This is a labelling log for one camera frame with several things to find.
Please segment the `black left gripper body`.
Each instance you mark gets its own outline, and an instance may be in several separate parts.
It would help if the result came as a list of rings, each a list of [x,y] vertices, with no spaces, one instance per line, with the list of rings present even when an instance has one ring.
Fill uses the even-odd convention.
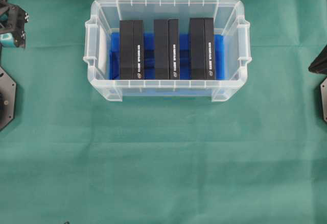
[[[1,46],[25,48],[28,21],[29,15],[21,7],[1,1]]]

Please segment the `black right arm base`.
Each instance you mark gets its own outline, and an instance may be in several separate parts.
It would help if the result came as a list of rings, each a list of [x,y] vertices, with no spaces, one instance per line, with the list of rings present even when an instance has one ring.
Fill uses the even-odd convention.
[[[327,122],[327,78],[320,84],[323,120]]]

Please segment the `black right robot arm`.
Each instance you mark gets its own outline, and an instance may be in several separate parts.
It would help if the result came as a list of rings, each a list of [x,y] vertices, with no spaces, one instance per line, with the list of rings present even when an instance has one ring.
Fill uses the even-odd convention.
[[[308,68],[309,72],[327,74],[327,46],[320,52]]]

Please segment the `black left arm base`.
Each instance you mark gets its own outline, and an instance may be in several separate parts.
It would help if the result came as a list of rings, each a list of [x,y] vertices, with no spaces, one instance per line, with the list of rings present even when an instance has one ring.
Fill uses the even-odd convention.
[[[1,130],[14,118],[16,82],[1,67]]]

